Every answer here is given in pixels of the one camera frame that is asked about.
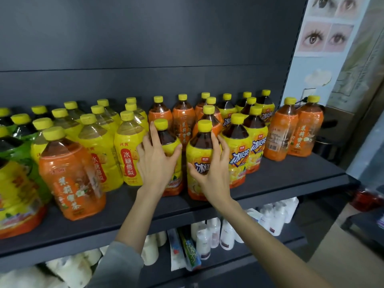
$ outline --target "yellow bottle cap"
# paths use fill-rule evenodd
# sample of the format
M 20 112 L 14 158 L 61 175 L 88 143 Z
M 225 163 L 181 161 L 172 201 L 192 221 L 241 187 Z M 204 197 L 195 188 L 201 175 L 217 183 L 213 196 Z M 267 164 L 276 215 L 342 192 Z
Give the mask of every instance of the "yellow bottle cap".
M 232 94 L 229 94 L 229 93 L 223 94 L 223 100 L 229 101 L 230 99 L 232 99 Z
M 64 129 L 61 126 L 53 126 L 43 130 L 43 136 L 46 140 L 58 140 L 65 137 Z
M 0 117 L 5 117 L 5 116 L 8 116 L 9 114 L 11 114 L 11 111 L 9 110 L 9 108 L 5 108 L 5 107 L 0 108 Z
M 37 130 L 47 129 L 53 126 L 53 122 L 50 118 L 39 118 L 32 121 L 33 125 Z
M 55 118 L 62 118 L 68 116 L 68 111 L 65 108 L 57 108 L 52 110 L 52 115 Z
M 249 98 L 250 96 L 252 96 L 251 92 L 243 92 L 243 98 Z
M 97 121 L 97 119 L 94 114 L 83 114 L 80 116 L 80 121 L 84 125 L 90 125 L 90 124 L 94 124 Z
M 163 96 L 154 96 L 153 101 L 155 101 L 155 103 L 162 103 L 163 102 Z
M 105 112 L 105 109 L 104 109 L 104 106 L 102 105 L 94 105 L 94 106 L 91 106 L 91 112 L 93 114 L 102 114 Z
M 32 112 L 35 113 L 36 115 L 44 114 L 48 112 L 47 107 L 45 107 L 44 105 L 32 106 L 31 109 L 32 109 Z
M 137 110 L 136 103 L 126 103 L 125 104 L 125 110 L 128 110 L 128 111 L 135 111 L 135 110 Z
M 123 121 L 131 121 L 135 118 L 135 115 L 133 114 L 132 111 L 125 110 L 120 113 L 120 117 L 121 117 L 121 120 Z
M 136 97 L 128 97 L 126 99 L 127 103 L 137 103 Z
M 271 94 L 271 90 L 263 90 L 262 96 L 269 96 Z
M 284 99 L 285 105 L 295 105 L 295 103 L 296 103 L 296 98 L 294 98 L 294 97 L 286 97 Z
M 241 113 L 233 113 L 231 116 L 232 124 L 243 124 L 245 116 Z
M 252 106 L 249 110 L 250 115 L 260 115 L 262 113 L 262 108 L 258 106 Z
M 72 109 L 76 109 L 78 106 L 76 101 L 67 101 L 67 102 L 64 102 L 64 107 L 68 110 L 72 110 Z
M 249 97 L 247 98 L 247 104 L 255 104 L 256 103 L 256 97 Z
M 215 113 L 215 106 L 213 106 L 213 105 L 204 105 L 203 106 L 203 113 L 204 114 L 214 114 Z
M 164 118 L 156 119 L 153 123 L 157 130 L 166 130 L 168 128 L 168 120 Z
M 187 99 L 187 94 L 179 94 L 179 100 L 185 101 Z
M 199 120 L 197 123 L 197 130 L 199 132 L 210 132 L 212 130 L 212 121 L 207 119 Z
M 26 113 L 12 115 L 11 119 L 13 123 L 17 125 L 27 124 L 28 122 L 31 122 L 31 117 L 29 117 L 29 115 Z
M 202 92 L 201 93 L 201 98 L 202 99 L 207 99 L 209 96 L 211 96 L 210 92 Z
M 317 103 L 319 101 L 320 101 L 320 96 L 317 96 L 317 95 L 309 95 L 307 99 L 307 102 L 310 102 L 310 103 Z
M 216 97 L 207 97 L 207 104 L 216 104 Z
M 104 107 L 107 107 L 107 106 L 109 106 L 109 101 L 108 101 L 108 99 L 99 99 L 97 101 L 97 104 L 101 105 L 101 106 L 104 106 Z
M 9 132 L 8 132 L 7 127 L 1 125 L 0 126 L 0 137 L 4 137 L 4 136 L 8 136 L 8 135 L 9 135 Z

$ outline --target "person's right arm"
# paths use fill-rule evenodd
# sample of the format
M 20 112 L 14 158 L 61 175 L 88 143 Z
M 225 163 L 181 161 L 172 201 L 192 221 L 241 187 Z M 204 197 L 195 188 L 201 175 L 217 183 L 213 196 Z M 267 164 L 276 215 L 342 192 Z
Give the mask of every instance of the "person's right arm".
M 222 137 L 212 134 L 214 153 L 207 175 L 199 174 L 188 163 L 189 172 L 204 192 L 208 201 L 224 216 L 242 238 L 252 254 L 278 287 L 283 288 L 318 288 L 331 287 L 321 276 L 306 265 L 289 248 L 267 232 L 261 225 L 231 198 L 229 191 L 229 147 Z

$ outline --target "gray sleeve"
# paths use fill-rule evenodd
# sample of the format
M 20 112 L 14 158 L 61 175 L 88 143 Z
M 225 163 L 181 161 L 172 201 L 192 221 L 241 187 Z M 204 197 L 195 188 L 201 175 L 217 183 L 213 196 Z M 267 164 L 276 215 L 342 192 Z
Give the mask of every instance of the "gray sleeve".
M 136 287 L 144 262 L 132 248 L 112 242 L 87 285 L 87 288 Z

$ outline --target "person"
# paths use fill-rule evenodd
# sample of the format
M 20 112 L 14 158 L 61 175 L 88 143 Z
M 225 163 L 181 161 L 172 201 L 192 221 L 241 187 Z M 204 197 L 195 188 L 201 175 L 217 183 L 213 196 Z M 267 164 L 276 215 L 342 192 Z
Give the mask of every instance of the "person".
M 138 189 L 131 211 L 118 231 L 115 241 L 108 247 L 88 288 L 135 287 L 139 280 L 140 270 L 144 264 L 141 252 L 149 225 L 182 150 L 180 144 L 171 157 L 166 157 L 153 122 L 150 125 L 150 132 L 152 144 L 146 135 L 142 145 L 137 147 L 140 157 L 137 168 L 143 185 Z M 239 203 L 231 198 L 228 173 L 229 147 L 222 137 L 216 138 L 213 133 L 211 137 L 214 150 L 208 174 L 199 174 L 191 164 L 188 164 L 191 176 L 198 181 L 208 201 L 232 225 L 276 286 L 330 287 L 329 283 L 256 223 Z

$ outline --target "yellow bottle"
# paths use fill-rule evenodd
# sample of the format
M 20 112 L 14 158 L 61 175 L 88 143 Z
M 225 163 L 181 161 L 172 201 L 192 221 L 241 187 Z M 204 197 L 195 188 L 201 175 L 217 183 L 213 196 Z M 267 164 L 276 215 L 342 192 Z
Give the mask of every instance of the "yellow bottle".
M 53 126 L 53 122 L 50 118 L 39 118 L 34 120 L 33 125 L 38 130 L 37 136 L 31 144 L 31 157 L 34 159 L 36 164 L 39 164 L 40 156 L 48 142 L 43 136 L 43 130 Z
M 146 131 L 137 124 L 132 111 L 122 111 L 120 114 L 122 124 L 115 134 L 114 145 L 118 153 L 123 179 L 129 186 L 141 186 L 143 182 L 137 169 L 139 153 L 136 147 L 143 141 Z
M 235 188 L 245 182 L 245 172 L 251 140 L 243 126 L 244 115 L 232 114 L 231 125 L 224 129 L 221 136 L 229 146 L 229 187 Z
M 57 108 L 52 110 L 55 121 L 55 126 L 61 126 L 64 128 L 65 134 L 70 140 L 78 140 L 78 135 L 83 126 L 68 115 L 68 111 L 65 108 Z
M 79 133 L 78 141 L 92 156 L 102 190 L 108 192 L 119 188 L 123 180 L 113 144 L 114 135 L 98 124 L 94 114 L 83 114 L 80 119 L 84 127 Z
M 91 107 L 91 111 L 96 116 L 97 124 L 115 135 L 119 125 L 105 113 L 105 108 L 101 105 L 95 105 Z
M 127 100 L 127 103 L 135 103 L 137 105 L 136 97 L 128 97 L 126 100 Z M 145 118 L 146 121 L 148 121 L 148 116 L 143 109 L 141 109 L 140 107 L 137 107 L 137 111 L 142 115 L 142 117 Z
M 77 106 L 77 102 L 76 101 L 64 102 L 64 107 L 67 109 L 68 115 L 70 117 L 72 117 L 78 123 L 81 123 L 80 122 L 80 116 L 85 114 L 85 113 L 79 109 L 79 107 Z
M 118 125 L 121 124 L 121 118 L 120 118 L 120 115 L 115 111 L 113 110 L 110 106 L 109 106 L 109 101 L 108 99 L 99 99 L 97 101 L 97 104 L 98 105 L 101 105 L 105 108 L 105 113 L 110 116 L 113 120 L 115 120 L 117 122 Z
M 137 110 L 136 103 L 126 103 L 125 104 L 125 110 L 132 111 L 135 115 L 135 121 L 140 124 L 142 128 L 144 128 L 146 131 L 149 131 L 149 124 L 147 119 L 140 114 L 140 112 Z

